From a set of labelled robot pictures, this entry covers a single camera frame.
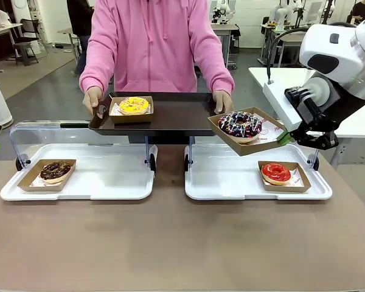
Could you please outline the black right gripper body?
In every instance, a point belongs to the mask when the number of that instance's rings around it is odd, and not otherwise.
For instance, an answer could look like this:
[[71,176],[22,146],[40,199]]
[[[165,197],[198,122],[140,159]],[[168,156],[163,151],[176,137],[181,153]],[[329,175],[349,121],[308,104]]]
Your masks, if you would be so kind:
[[301,88],[301,127],[339,127],[335,103],[340,101],[335,88]]

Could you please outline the person's left hand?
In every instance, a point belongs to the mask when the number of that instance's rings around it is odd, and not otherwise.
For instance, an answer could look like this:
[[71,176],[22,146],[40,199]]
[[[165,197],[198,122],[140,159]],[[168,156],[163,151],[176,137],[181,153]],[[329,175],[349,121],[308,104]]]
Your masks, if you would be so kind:
[[216,103],[214,113],[228,113],[234,109],[231,96],[224,90],[216,90],[212,93],[214,102]]

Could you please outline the person's right hand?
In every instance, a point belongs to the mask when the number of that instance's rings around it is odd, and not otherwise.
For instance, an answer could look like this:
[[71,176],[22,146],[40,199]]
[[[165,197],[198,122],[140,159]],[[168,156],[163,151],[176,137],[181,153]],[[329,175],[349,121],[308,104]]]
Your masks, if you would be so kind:
[[84,93],[83,105],[93,115],[93,111],[98,107],[103,99],[103,91],[98,86],[88,88]]

